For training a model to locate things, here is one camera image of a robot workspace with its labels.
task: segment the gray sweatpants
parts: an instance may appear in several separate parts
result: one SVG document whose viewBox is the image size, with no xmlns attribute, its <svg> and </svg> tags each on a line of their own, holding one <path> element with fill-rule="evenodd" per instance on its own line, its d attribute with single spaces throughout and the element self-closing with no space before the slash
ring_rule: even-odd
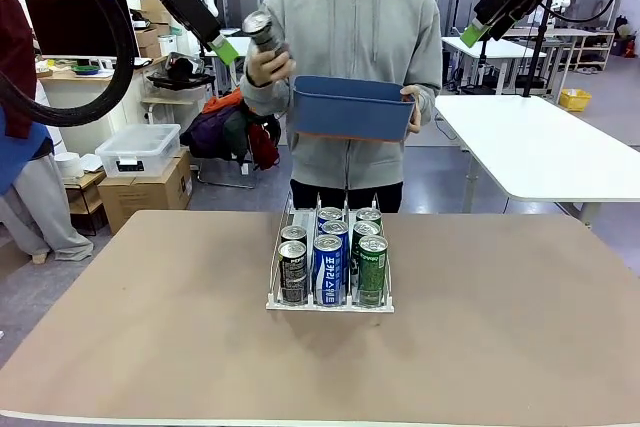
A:
<svg viewBox="0 0 640 427">
<path fill-rule="evenodd" d="M 82 260 L 93 244 L 71 225 L 69 203 L 52 155 L 32 160 L 0 197 L 0 221 L 29 255 L 55 253 L 56 260 Z"/>
</svg>

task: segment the person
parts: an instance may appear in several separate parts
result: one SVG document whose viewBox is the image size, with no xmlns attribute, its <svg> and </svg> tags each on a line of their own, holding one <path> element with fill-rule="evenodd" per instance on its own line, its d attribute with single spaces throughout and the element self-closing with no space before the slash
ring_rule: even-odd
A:
<svg viewBox="0 0 640 427">
<path fill-rule="evenodd" d="M 0 0 L 0 53 L 0 71 L 33 99 L 33 37 L 18 0 Z M 50 251 L 57 260 L 88 257 L 93 244 L 71 225 L 47 128 L 11 105 L 0 107 L 0 222 L 35 264 Z"/>
<path fill-rule="evenodd" d="M 292 75 L 393 82 L 415 98 L 409 132 L 431 120 L 442 87 L 440 15 L 435 0 L 265 0 L 262 9 L 289 52 L 253 47 L 240 86 L 260 115 L 286 112 L 296 208 L 371 206 L 384 212 L 402 201 L 404 143 L 339 140 L 293 132 Z"/>
</svg>

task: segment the hand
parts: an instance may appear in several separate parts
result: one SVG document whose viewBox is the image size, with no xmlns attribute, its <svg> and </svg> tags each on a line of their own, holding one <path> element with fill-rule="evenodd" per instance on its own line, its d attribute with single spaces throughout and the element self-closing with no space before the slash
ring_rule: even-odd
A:
<svg viewBox="0 0 640 427">
<path fill-rule="evenodd" d="M 289 52 L 276 57 L 275 52 L 258 52 L 249 59 L 247 73 L 256 87 L 289 78 L 296 68 Z"/>
<path fill-rule="evenodd" d="M 422 128 L 422 112 L 420 111 L 420 87 L 417 85 L 408 85 L 404 87 L 400 93 L 405 101 L 411 100 L 411 97 L 415 99 L 413 104 L 413 112 L 411 113 L 411 119 L 409 120 L 409 127 L 407 129 L 407 135 L 419 134 Z"/>
</svg>

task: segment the can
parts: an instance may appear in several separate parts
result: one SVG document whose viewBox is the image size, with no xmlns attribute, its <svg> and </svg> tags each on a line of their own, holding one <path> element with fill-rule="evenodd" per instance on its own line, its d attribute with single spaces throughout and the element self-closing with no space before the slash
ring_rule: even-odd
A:
<svg viewBox="0 0 640 427">
<path fill-rule="evenodd" d="M 356 212 L 356 221 L 358 220 L 368 220 L 374 224 L 382 225 L 382 214 L 378 209 L 365 207 Z"/>
<path fill-rule="evenodd" d="M 368 220 L 360 220 L 353 224 L 353 242 L 351 243 L 351 284 L 358 285 L 360 263 L 360 239 L 367 235 L 379 235 L 380 226 Z"/>
<path fill-rule="evenodd" d="M 335 235 L 342 241 L 342 285 L 349 279 L 349 224 L 342 220 L 328 220 L 322 224 L 325 234 Z"/>
<path fill-rule="evenodd" d="M 322 232 L 322 224 L 329 220 L 342 220 L 342 210 L 337 207 L 322 207 L 318 211 L 318 232 Z"/>
<path fill-rule="evenodd" d="M 379 235 L 367 235 L 360 239 L 360 278 L 358 291 L 360 305 L 379 307 L 387 264 L 388 242 Z"/>
<path fill-rule="evenodd" d="M 313 295 L 320 305 L 342 304 L 342 241 L 322 234 L 313 242 Z"/>
<path fill-rule="evenodd" d="M 287 51 L 282 36 L 273 28 L 273 20 L 266 12 L 252 12 L 242 22 L 242 31 L 253 39 L 260 52 L 273 50 L 276 56 Z"/>
<path fill-rule="evenodd" d="M 307 229 L 299 225 L 288 225 L 280 231 L 280 242 L 298 240 L 307 247 Z"/>
<path fill-rule="evenodd" d="M 278 268 L 282 300 L 287 304 L 302 304 L 307 298 L 307 247 L 297 240 L 283 242 L 278 247 Z"/>
</svg>

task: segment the orange cloth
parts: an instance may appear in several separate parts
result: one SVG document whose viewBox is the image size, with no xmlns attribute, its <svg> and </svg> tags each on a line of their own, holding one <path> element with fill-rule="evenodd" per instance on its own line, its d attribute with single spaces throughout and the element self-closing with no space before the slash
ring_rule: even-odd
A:
<svg viewBox="0 0 640 427">
<path fill-rule="evenodd" d="M 216 112 L 220 109 L 224 109 L 225 107 L 229 107 L 230 105 L 239 105 L 244 97 L 242 96 L 242 92 L 240 92 L 240 87 L 234 90 L 229 95 L 225 95 L 221 99 L 217 97 L 211 98 L 202 109 L 203 114 L 210 114 L 212 112 Z"/>
</svg>

